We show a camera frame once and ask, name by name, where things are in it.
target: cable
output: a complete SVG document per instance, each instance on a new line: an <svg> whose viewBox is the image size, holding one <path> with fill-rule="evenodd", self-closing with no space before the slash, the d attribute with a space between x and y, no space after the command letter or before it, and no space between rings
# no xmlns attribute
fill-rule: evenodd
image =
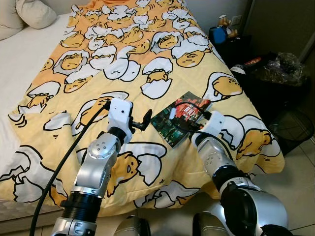
<svg viewBox="0 0 315 236"><path fill-rule="evenodd" d="M196 104L192 103L192 102L179 102L175 105L175 108L177 108L179 105L182 105L182 104L191 104L192 106L194 106L195 108L197 108L199 111L201 111L201 113L203 114L203 116L205 117L205 119L209 120L210 119L210 116L211 116L211 113L198 107Z"/></svg>
<svg viewBox="0 0 315 236"><path fill-rule="evenodd" d="M47 193L50 190L50 187L52 186L55 178L57 177L59 171L61 170L61 168L63 167L65 161L68 159L68 157L70 156L70 154L72 153L72 151L74 150L75 146L77 146L78 142L80 141L80 139L82 138L82 136L84 135L84 133L88 130L89 126L93 123L93 121L95 120L95 118L101 113L101 111L103 111L104 109L107 110L107 108L109 108L110 106L110 101L108 100L106 102L106 104L104 104L104 106L102 106L98 112L95 113L95 115L89 120L89 122L87 123L86 126L84 126L84 128L82 129L80 135L78 136L78 138L73 142L73 144L71 145L71 147L69 148L69 150L67 151L67 153L64 155L63 159L60 161L58 167L56 168L56 170L54 171L53 175L51 176L50 180L48 181L38 203L37 203L37 207L35 209L34 212L34 216L33 219L31 221L31 229L30 229L30 236L34 236L35 234L35 229L36 229L36 223L37 223L37 219L38 219L38 215L40 212L40 209L44 203L44 200L46 198Z"/></svg>
<svg viewBox="0 0 315 236"><path fill-rule="evenodd" d="M229 158L230 158L231 160L233 160L233 157L232 157L231 153L229 152L227 146L226 146L225 143L222 142L222 140L219 139L218 137L216 137L216 136L214 136L214 135L212 135L212 134L206 133L206 132L198 131L198 130L195 131L195 130L190 130L190 129L183 129L183 128L179 127L178 125L174 124L171 119L170 119L170 121L171 121L171 123L172 123L173 126L175 126L177 129L180 129L180 130L182 130L182 131L184 131L184 132L203 134L203 135L206 135L206 136L209 136L209 137L212 137L212 138L216 139L216 140L217 140L218 142L220 142L220 143L222 144L222 146L225 148L225 150L226 150L226 152L227 152Z"/></svg>

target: floor tile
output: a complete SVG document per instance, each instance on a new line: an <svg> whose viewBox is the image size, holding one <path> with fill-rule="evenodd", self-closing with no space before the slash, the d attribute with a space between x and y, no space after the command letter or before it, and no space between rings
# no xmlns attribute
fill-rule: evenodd
<svg viewBox="0 0 315 236"><path fill-rule="evenodd" d="M315 166L315 144L309 139L300 144L300 147Z"/></svg>
<svg viewBox="0 0 315 236"><path fill-rule="evenodd" d="M37 228L35 236L41 236L42 227ZM0 236L29 236L29 231L17 231L13 233L0 234Z"/></svg>
<svg viewBox="0 0 315 236"><path fill-rule="evenodd" d="M314 236L315 225L307 226L298 230L291 231L295 236Z"/></svg>
<svg viewBox="0 0 315 236"><path fill-rule="evenodd" d="M110 217L99 217L96 221L97 229L95 236L112 236L118 225L130 215L135 215L136 211L132 211L122 215ZM42 236L50 236L54 226L43 227Z"/></svg>
<svg viewBox="0 0 315 236"><path fill-rule="evenodd" d="M314 175L314 166L297 147L285 157L281 173L257 176L253 181L283 202L289 229L296 229L315 223Z"/></svg>
<svg viewBox="0 0 315 236"><path fill-rule="evenodd" d="M138 209L138 216L149 222L152 236L190 236L192 219L213 202L205 193L197 194L182 208Z"/></svg>

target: book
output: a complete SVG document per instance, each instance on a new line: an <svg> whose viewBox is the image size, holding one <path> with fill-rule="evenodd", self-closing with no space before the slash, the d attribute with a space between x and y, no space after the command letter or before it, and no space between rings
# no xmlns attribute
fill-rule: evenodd
<svg viewBox="0 0 315 236"><path fill-rule="evenodd" d="M203 110L208 110L212 105L210 100L197 97L188 91L160 113L152 117L151 124L172 148L184 140L188 135L188 132L182 131L176 126L179 126L182 129L190 129L189 124L197 124L202 117L202 112L200 110L192 104L184 103L176 107L175 117L170 120L169 116L171 110L181 102L191 102Z"/></svg>

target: white pillow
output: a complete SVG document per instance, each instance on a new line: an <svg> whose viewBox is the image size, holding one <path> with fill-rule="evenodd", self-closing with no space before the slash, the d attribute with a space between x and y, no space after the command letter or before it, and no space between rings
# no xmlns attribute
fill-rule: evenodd
<svg viewBox="0 0 315 236"><path fill-rule="evenodd" d="M53 9L39 0L17 0L16 10L23 21L35 29L49 26L57 17Z"/></svg>
<svg viewBox="0 0 315 236"><path fill-rule="evenodd" d="M0 0L0 40L23 29L23 21L15 9L15 0Z"/></svg>

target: yellow comforter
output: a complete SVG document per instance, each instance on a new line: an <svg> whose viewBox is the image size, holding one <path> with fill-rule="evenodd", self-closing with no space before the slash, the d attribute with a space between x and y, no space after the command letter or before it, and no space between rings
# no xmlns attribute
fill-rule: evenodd
<svg viewBox="0 0 315 236"><path fill-rule="evenodd" d="M222 61L184 0L92 0L73 6L64 39L9 118L21 141L0 167L0 198L36 202L77 135L113 97L134 104L134 120L156 115L191 91L226 116L219 138L244 172L279 172L274 136ZM88 129L45 204L71 190L87 146L106 131L107 111ZM171 149L149 125L124 144L100 215L136 207L180 207L200 189L219 197L189 140Z"/></svg>

